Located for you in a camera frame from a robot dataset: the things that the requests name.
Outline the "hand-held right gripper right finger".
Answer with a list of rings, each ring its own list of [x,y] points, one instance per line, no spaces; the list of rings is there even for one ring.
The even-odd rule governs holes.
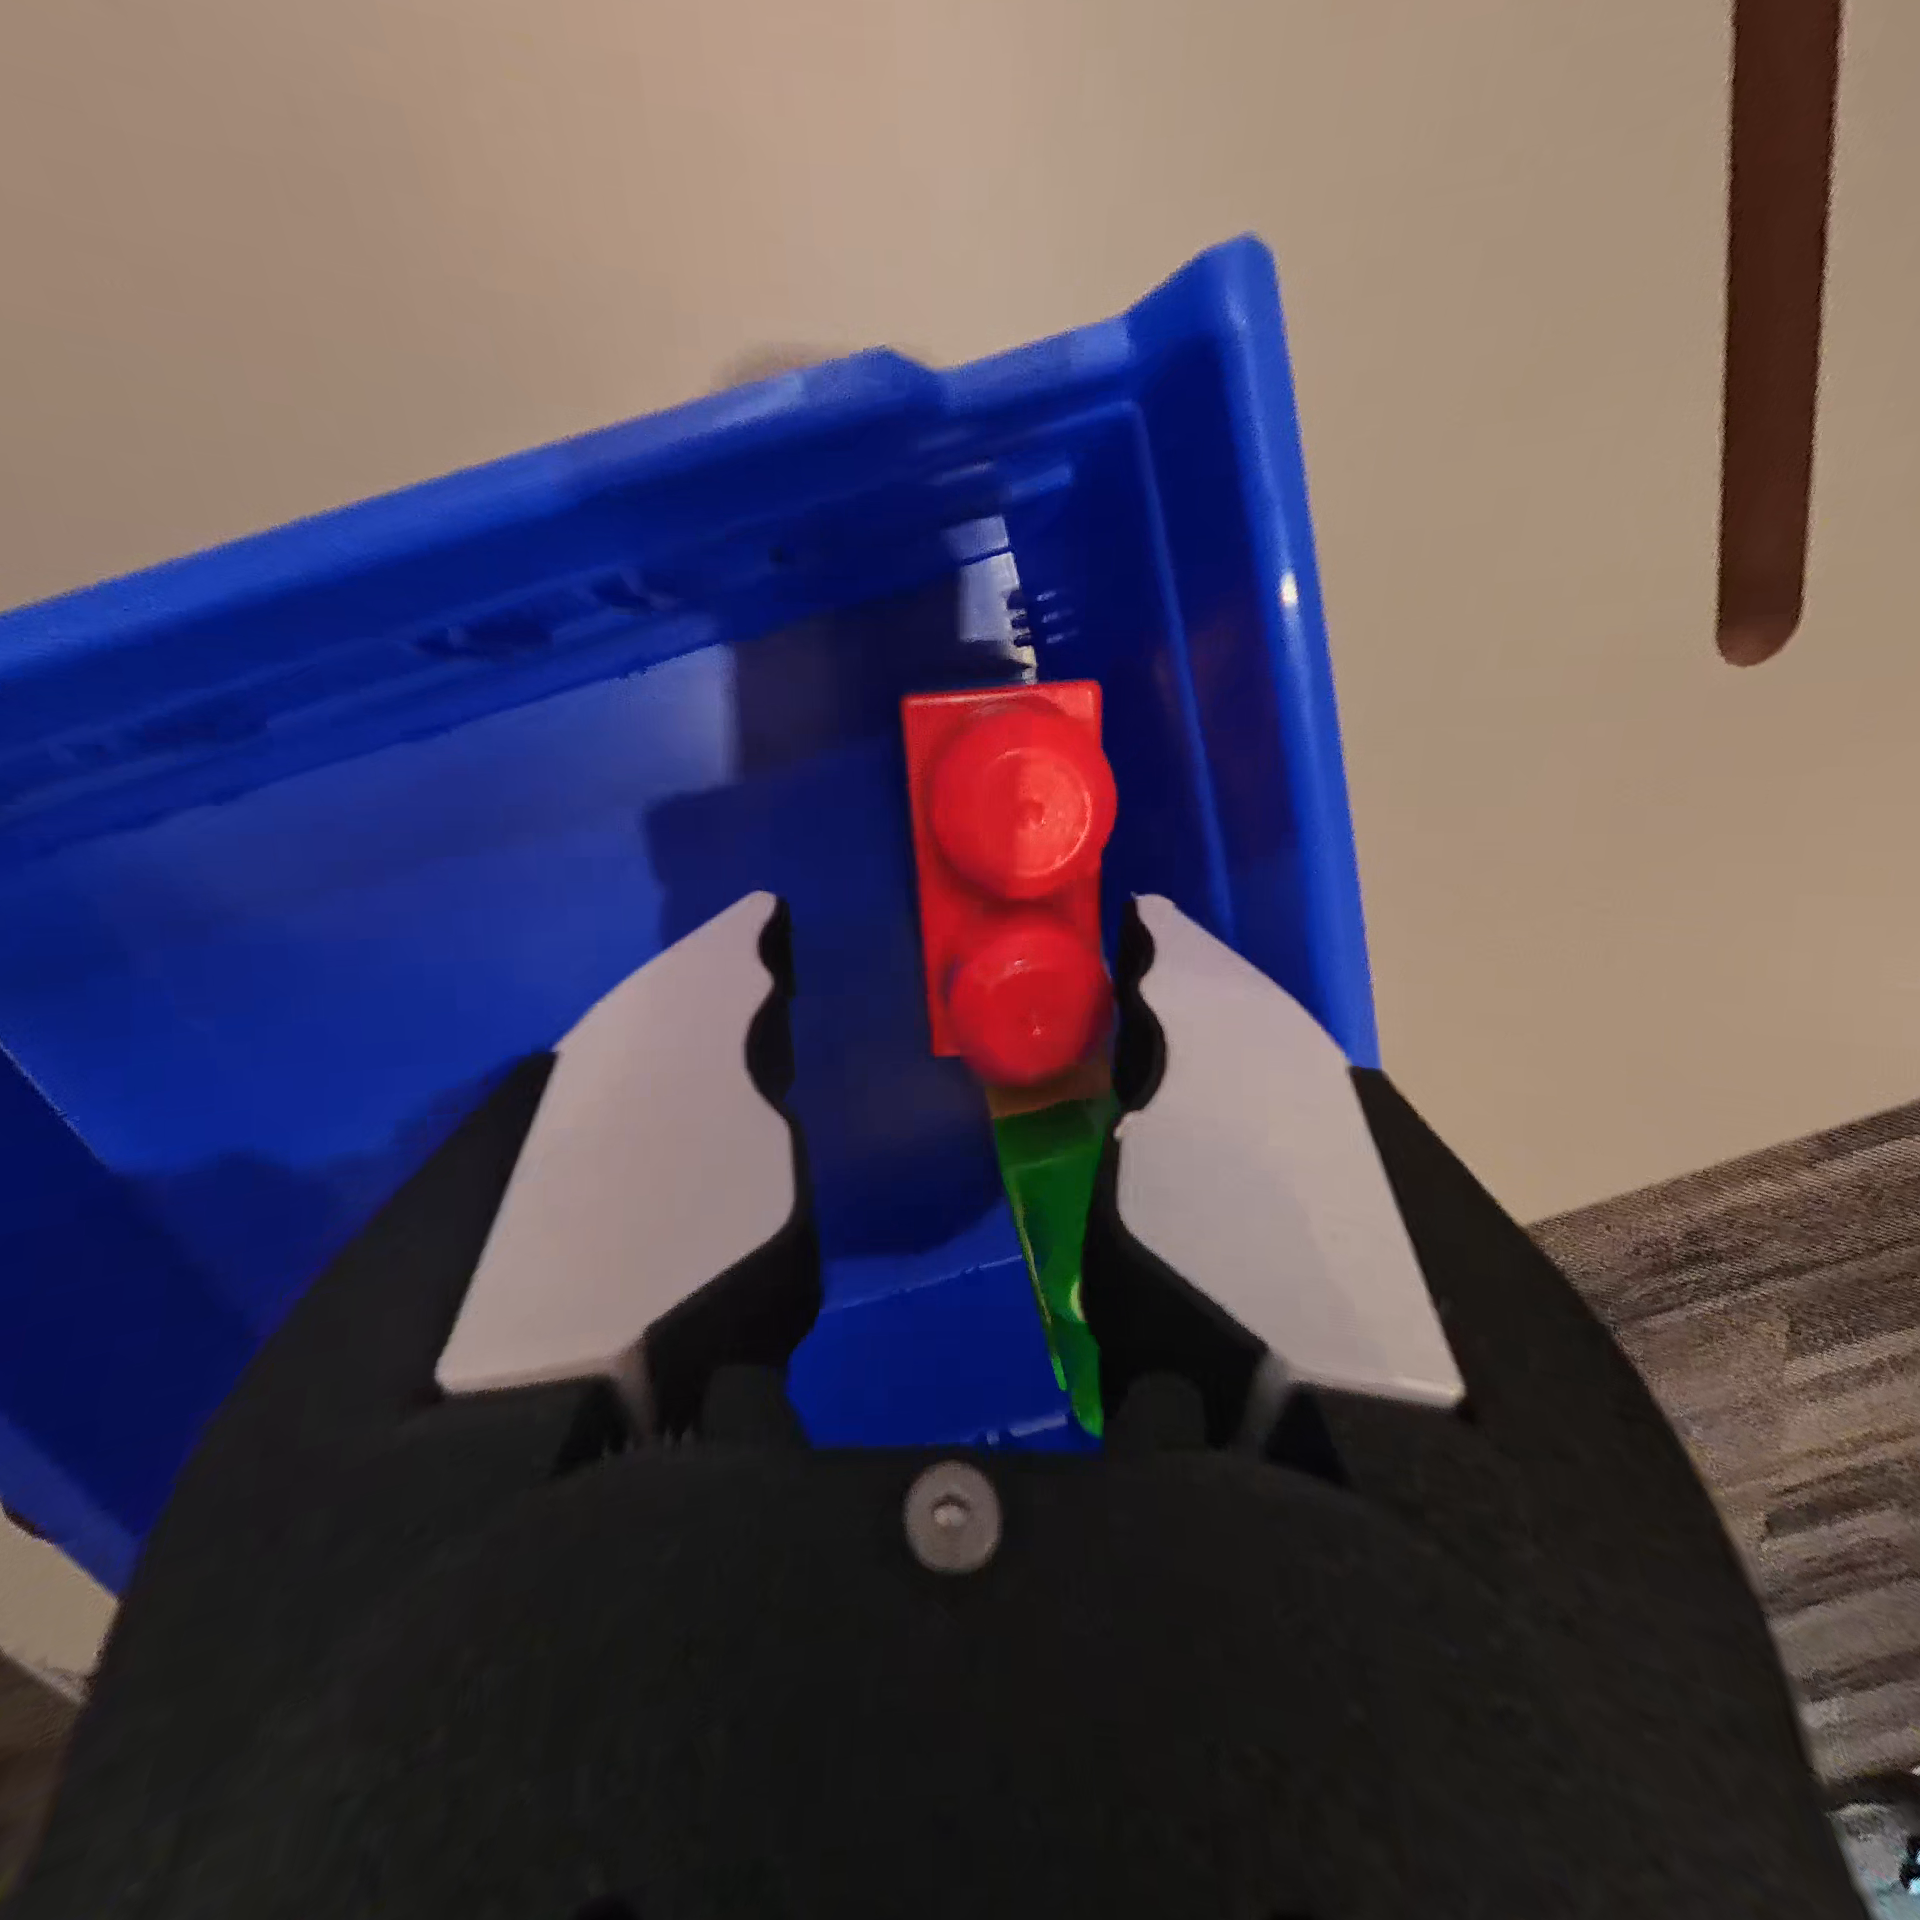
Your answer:
[[[1305,1389],[1466,1404],[1355,1068],[1314,1012],[1137,893],[1115,1014],[1082,1247],[1105,1428],[1159,1378],[1192,1389],[1203,1443],[1268,1443]]]

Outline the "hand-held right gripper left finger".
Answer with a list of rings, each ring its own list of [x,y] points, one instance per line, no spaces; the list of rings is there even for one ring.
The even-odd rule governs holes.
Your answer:
[[[691,1431],[824,1300],[790,1108],[791,913],[754,890],[593,1002],[549,1066],[435,1361],[445,1396],[595,1380]]]

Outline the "blue plastic bin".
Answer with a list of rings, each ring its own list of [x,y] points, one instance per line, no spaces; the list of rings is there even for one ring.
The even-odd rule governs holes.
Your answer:
[[[110,1592],[289,1304],[516,1061],[790,910],[830,1446],[1085,1451],[934,1058],[900,702],[1102,690],[1173,900],[1380,1058],[1275,259],[866,349],[3,614],[2,1484]]]

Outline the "red two-stud mega block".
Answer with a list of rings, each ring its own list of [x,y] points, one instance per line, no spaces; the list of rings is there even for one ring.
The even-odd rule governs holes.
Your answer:
[[[1102,862],[1117,785],[1091,680],[900,700],[929,1049],[996,1091],[1080,1070],[1111,980]]]

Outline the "large green mega block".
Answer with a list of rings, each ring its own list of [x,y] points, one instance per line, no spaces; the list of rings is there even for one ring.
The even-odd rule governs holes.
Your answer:
[[[1084,1252],[1102,1152],[1117,1114],[1109,1089],[994,1109],[992,1137],[1051,1372],[1071,1419],[1102,1435],[1098,1344],[1084,1307]]]

